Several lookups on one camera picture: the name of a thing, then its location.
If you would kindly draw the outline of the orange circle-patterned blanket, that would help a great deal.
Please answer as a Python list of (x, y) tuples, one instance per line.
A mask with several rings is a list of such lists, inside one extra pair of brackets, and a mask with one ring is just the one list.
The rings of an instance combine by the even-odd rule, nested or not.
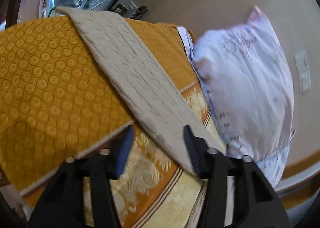
[[(195, 114), (207, 106), (171, 24), (126, 19), (182, 91)], [(24, 186), (25, 118), (19, 105), (28, 95), (74, 84), (79, 94), (110, 86), (68, 17), (32, 20), (1, 32), (1, 167), (19, 192)]]

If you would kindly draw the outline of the pink floral pillow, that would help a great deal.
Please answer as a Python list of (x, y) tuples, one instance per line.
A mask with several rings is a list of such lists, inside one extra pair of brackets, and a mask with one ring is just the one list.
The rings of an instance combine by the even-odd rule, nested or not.
[(178, 27), (229, 157), (250, 156), (272, 186), (285, 169), (295, 131), (294, 91), (284, 51), (268, 17), (208, 30), (196, 41)]

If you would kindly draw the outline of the beige knitted sweater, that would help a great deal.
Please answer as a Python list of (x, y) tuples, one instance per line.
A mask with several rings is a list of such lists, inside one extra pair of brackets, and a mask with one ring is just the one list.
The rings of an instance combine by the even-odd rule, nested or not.
[(183, 169), (193, 172), (183, 128), (223, 153), (176, 85), (123, 17), (108, 11), (57, 7), (68, 16), (112, 86), (153, 141)]

